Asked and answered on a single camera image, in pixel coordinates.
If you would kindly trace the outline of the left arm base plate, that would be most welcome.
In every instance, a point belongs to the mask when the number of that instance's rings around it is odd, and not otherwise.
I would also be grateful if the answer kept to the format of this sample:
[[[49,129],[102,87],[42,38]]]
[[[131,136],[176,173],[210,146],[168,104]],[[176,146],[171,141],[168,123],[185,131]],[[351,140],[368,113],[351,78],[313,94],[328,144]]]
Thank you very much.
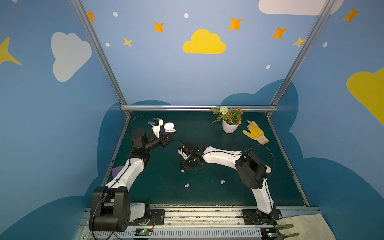
[[[129,222],[129,226],[163,226],[165,221],[165,210],[149,210],[140,218]]]

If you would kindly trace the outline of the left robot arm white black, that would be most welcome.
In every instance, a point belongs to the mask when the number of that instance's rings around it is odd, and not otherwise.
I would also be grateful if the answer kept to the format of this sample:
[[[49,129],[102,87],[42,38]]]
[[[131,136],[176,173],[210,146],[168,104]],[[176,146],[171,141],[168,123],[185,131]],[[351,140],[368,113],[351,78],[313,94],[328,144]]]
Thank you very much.
[[[93,191],[89,220],[92,232],[123,232],[130,222],[149,217],[149,205],[131,203],[129,190],[138,175],[145,169],[150,158],[150,151],[158,146],[165,148],[174,134],[174,127],[161,129],[155,127],[153,139],[149,140],[144,129],[137,129],[132,135],[132,148],[126,164],[116,177],[104,187]]]

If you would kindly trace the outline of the pink earbud charging case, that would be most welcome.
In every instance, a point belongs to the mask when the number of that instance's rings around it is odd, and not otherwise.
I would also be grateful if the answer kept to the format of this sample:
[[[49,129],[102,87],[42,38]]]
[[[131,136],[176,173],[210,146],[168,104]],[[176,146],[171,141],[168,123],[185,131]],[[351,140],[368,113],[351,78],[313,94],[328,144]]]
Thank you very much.
[[[267,174],[270,174],[271,172],[272,172],[272,169],[268,166],[268,165],[266,165],[266,173]]]

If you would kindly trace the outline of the white earbud charging case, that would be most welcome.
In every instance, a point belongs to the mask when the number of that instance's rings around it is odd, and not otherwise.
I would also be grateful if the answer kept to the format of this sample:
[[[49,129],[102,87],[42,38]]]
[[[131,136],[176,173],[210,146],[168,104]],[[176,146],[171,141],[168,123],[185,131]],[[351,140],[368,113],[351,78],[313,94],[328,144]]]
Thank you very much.
[[[164,129],[166,133],[174,133],[176,132],[175,124],[172,122],[168,122],[164,124]]]

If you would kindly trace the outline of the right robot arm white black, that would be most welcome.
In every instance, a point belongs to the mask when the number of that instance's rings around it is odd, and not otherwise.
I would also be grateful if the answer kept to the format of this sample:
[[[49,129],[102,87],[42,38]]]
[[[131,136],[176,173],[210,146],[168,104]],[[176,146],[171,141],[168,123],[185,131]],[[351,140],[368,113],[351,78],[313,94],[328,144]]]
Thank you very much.
[[[237,171],[241,181],[250,188],[254,194],[257,210],[261,214],[272,215],[276,206],[271,197],[267,175],[272,169],[252,151],[227,151],[212,146],[197,147],[186,141],[178,148],[182,156],[181,171],[189,171],[200,163],[218,164]]]

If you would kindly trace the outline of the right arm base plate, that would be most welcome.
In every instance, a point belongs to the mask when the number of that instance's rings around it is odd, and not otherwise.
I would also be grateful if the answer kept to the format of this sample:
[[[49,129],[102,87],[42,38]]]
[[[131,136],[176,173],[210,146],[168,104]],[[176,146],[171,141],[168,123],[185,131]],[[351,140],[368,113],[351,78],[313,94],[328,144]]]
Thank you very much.
[[[274,225],[275,221],[283,218],[279,209],[270,214],[263,213],[258,209],[242,210],[242,217],[246,225]]]

